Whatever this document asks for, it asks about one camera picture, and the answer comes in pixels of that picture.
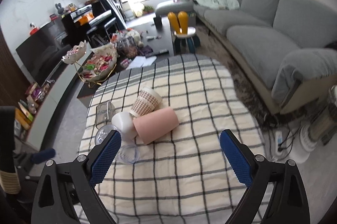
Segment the white electric heater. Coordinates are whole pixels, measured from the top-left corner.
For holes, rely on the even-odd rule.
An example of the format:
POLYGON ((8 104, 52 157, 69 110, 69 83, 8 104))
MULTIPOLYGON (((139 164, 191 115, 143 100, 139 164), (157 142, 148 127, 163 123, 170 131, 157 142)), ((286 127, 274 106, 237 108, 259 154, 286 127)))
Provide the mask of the white electric heater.
POLYGON ((327 103, 315 117, 300 127, 291 141, 289 158, 296 163, 304 163, 318 146, 319 140, 336 130, 336 85, 328 91, 327 103))

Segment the white power strip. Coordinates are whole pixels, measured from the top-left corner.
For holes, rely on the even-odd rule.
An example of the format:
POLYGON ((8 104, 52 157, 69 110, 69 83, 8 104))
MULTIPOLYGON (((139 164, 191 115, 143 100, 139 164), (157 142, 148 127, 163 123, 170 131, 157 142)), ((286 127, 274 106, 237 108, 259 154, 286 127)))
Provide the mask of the white power strip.
POLYGON ((275 157, 280 160, 283 157, 284 150, 286 149, 283 144, 283 132, 277 130, 274 132, 274 146, 275 146, 275 157))

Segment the clear snack jar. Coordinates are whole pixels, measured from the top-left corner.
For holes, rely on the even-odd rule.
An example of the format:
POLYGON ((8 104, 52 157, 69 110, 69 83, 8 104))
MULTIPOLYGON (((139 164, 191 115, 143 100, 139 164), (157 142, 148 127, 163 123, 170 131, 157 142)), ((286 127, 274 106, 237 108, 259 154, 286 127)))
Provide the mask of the clear snack jar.
POLYGON ((134 41, 134 38, 124 37, 116 44, 117 50, 120 54, 124 55, 128 59, 133 59, 138 55, 138 47, 134 41))

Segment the grey sectional sofa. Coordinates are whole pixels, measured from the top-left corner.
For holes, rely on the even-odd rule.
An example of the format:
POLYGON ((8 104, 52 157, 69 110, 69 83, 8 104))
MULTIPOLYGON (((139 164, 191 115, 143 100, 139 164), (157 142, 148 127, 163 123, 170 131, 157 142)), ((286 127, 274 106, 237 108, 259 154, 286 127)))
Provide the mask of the grey sectional sofa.
POLYGON ((336 11, 315 0, 195 5, 199 19, 245 72, 272 114, 324 97, 336 83, 336 11))

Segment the white plastic cup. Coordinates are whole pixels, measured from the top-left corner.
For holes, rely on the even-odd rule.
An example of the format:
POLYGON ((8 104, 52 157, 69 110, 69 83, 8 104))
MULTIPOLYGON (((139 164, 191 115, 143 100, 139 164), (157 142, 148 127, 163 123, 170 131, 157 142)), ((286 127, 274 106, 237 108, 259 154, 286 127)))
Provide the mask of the white plastic cup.
POLYGON ((129 112, 116 113, 111 123, 118 129, 123 141, 132 141, 138 135, 134 127, 133 116, 129 112))

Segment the black piano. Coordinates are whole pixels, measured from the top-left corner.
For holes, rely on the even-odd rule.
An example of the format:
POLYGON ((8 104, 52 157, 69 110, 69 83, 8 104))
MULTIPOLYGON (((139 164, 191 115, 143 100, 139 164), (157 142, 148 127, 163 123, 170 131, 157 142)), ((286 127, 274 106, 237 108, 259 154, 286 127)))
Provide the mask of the black piano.
POLYGON ((92 48, 105 45, 112 35, 120 30, 116 16, 111 10, 97 1, 83 6, 62 17, 66 36, 64 45, 75 46, 80 42, 88 42, 92 48))

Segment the black television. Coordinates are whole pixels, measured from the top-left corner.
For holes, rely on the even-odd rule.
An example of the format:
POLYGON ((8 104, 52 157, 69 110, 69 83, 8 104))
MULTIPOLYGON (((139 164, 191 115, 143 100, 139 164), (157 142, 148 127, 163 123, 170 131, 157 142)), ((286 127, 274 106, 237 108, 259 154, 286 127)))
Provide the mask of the black television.
POLYGON ((54 20, 45 24, 16 48, 22 63, 39 85, 44 84, 68 49, 62 42, 66 36, 63 23, 54 20))

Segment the dark coffee table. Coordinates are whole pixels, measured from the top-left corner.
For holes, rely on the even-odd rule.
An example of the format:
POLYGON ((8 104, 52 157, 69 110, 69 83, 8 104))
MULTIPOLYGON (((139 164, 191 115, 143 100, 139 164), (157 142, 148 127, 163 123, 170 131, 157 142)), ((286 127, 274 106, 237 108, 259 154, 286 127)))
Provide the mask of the dark coffee table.
MULTIPOLYGON (((154 52, 168 50, 166 54, 157 56, 156 62, 162 61, 168 57, 174 56, 174 46, 169 21, 167 18, 162 20, 162 26, 156 28, 154 22, 132 26, 141 35, 141 41, 145 46, 149 45, 154 52)), ((107 80, 101 85, 94 84, 89 87, 88 83, 83 83, 77 95, 77 99, 88 108, 96 90, 106 84, 107 80)))

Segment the grey white tv cabinet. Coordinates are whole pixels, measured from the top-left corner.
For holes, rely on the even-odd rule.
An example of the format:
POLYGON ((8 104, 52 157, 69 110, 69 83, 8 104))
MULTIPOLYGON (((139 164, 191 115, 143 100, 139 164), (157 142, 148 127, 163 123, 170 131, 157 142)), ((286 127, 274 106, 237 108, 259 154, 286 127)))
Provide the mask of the grey white tv cabinet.
POLYGON ((78 69, 79 65, 68 65, 60 61, 46 78, 45 83, 49 82, 51 87, 39 106, 27 133, 25 143, 29 147, 37 151, 41 149, 43 139, 57 106, 60 105, 62 98, 65 97, 65 93, 79 79, 77 75, 78 69))

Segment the brown checked paper cup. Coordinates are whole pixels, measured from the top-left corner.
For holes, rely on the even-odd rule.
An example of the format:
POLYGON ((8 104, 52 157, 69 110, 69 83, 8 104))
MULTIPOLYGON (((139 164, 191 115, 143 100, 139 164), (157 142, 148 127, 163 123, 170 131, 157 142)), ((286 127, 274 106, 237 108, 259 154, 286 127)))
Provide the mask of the brown checked paper cup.
POLYGON ((162 97, 157 92, 145 86, 140 91, 129 112, 135 118, 139 118, 154 111, 161 101, 162 97))

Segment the clear grey square cup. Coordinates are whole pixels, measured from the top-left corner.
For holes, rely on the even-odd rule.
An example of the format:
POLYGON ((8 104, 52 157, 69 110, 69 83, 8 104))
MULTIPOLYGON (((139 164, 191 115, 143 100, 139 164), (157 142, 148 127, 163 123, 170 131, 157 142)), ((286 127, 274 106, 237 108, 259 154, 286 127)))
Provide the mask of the clear grey square cup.
POLYGON ((98 104, 96 106, 95 127, 100 129, 103 126, 110 124, 114 114, 115 107, 110 101, 98 104))

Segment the clear blue printed plastic cup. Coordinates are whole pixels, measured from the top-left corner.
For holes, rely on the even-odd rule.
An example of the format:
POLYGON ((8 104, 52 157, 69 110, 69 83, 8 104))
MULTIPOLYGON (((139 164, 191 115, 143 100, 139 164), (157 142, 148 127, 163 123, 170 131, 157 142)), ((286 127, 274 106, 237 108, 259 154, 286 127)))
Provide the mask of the clear blue printed plastic cup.
POLYGON ((124 164, 136 163, 139 159, 139 149, 133 141, 134 137, 128 136, 126 132, 121 131, 115 125, 106 124, 101 126, 95 135, 95 145, 103 143, 104 139, 113 129, 120 133, 122 139, 122 144, 117 154, 119 161, 124 164))

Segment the yellow rabbit ear stool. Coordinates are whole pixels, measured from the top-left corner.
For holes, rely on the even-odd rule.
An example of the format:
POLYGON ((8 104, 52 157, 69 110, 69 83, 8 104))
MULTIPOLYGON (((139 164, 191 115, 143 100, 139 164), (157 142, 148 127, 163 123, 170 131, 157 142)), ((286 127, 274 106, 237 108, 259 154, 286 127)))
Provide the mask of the yellow rabbit ear stool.
POLYGON ((181 53, 181 47, 187 46, 190 54, 196 53, 196 48, 201 46, 197 31, 189 26, 189 15, 180 11, 178 14, 169 12, 167 15, 171 28, 173 29, 173 46, 176 54, 181 53))

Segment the grey ottoman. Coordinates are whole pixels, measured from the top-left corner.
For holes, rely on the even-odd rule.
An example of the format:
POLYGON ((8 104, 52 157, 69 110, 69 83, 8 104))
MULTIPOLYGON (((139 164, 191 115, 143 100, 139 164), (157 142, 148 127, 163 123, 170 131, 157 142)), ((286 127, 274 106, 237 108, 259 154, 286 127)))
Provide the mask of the grey ottoman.
POLYGON ((166 17, 169 12, 178 14, 183 11, 186 13, 192 12, 194 3, 191 0, 180 1, 180 0, 169 0, 159 3, 155 8, 155 15, 157 17, 166 17))

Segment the shell shaped snack tray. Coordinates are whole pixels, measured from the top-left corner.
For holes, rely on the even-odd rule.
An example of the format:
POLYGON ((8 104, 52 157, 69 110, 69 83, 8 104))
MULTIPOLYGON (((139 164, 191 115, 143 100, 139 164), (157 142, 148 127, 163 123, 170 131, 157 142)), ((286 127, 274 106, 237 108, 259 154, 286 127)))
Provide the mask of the shell shaped snack tray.
POLYGON ((62 61, 68 65, 79 65, 77 75, 84 83, 94 83, 101 85, 117 65, 119 57, 116 47, 112 43, 91 49, 92 56, 89 57, 83 65, 79 61, 84 57, 87 51, 87 42, 82 41, 79 45, 74 46, 62 57, 62 61))

